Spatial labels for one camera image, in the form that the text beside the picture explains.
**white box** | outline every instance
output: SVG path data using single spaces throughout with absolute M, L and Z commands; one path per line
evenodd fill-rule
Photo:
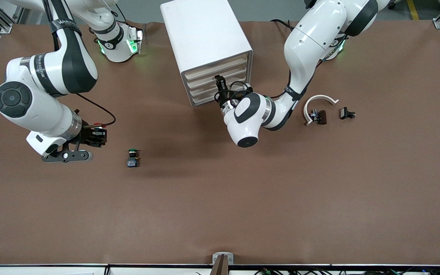
M 174 0 L 160 10 L 191 106 L 214 100 L 215 75 L 250 81 L 252 48 L 227 0 Z

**robotic arm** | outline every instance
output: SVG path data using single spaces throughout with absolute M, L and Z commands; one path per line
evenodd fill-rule
M 250 147 L 258 141 L 260 127 L 270 131 L 283 127 L 305 94 L 319 60 L 335 57 L 341 38 L 356 36 L 369 28 L 388 1 L 309 0 L 309 11 L 285 42 L 291 77 L 283 94 L 273 100 L 255 92 L 235 99 L 229 93 L 220 93 L 223 121 L 234 143 Z
M 95 147 L 106 142 L 105 130 L 86 127 L 76 112 L 56 99 L 89 92 L 98 72 L 66 1 L 49 0 L 49 11 L 60 49 L 12 59 L 6 67 L 5 83 L 0 85 L 0 113 L 31 131 L 26 140 L 45 158 L 68 141 Z M 82 152 L 82 160 L 92 158 L 89 152 Z
M 41 0 L 8 0 L 8 2 L 34 10 L 44 11 Z M 88 24 L 98 38 L 101 52 L 113 62 L 127 61 L 133 54 L 140 53 L 142 30 L 117 22 L 106 7 L 118 0 L 68 0 L 72 14 Z

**gray round joint cover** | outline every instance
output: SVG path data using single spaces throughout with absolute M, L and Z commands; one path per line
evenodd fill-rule
M 32 94 L 30 88 L 17 81 L 6 82 L 0 86 L 0 111 L 12 117 L 22 117 L 30 108 Z

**yellow tape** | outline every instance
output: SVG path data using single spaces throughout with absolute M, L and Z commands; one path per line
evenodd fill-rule
M 412 15 L 412 20 L 419 20 L 419 14 L 417 14 L 417 10 L 415 9 L 414 1 L 407 0 L 408 8 L 410 9 L 410 14 Z

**brown table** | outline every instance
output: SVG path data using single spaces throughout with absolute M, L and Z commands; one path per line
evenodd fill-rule
M 241 23 L 254 49 L 252 85 L 286 85 L 275 23 Z M 118 118 L 94 160 L 49 164 L 28 131 L 0 115 L 0 263 L 440 264 L 440 31 L 430 21 L 377 21 L 321 65 L 307 95 L 340 99 L 328 124 L 300 104 L 252 148 L 232 143 L 215 103 L 192 108 L 163 24 L 143 54 L 114 64 L 83 32 L 99 80 L 88 97 Z M 52 50 L 47 26 L 13 27 L 7 61 Z M 68 95 L 90 123 L 110 118 Z M 344 106 L 355 120 L 339 120 Z M 142 167 L 126 167 L 128 148 Z

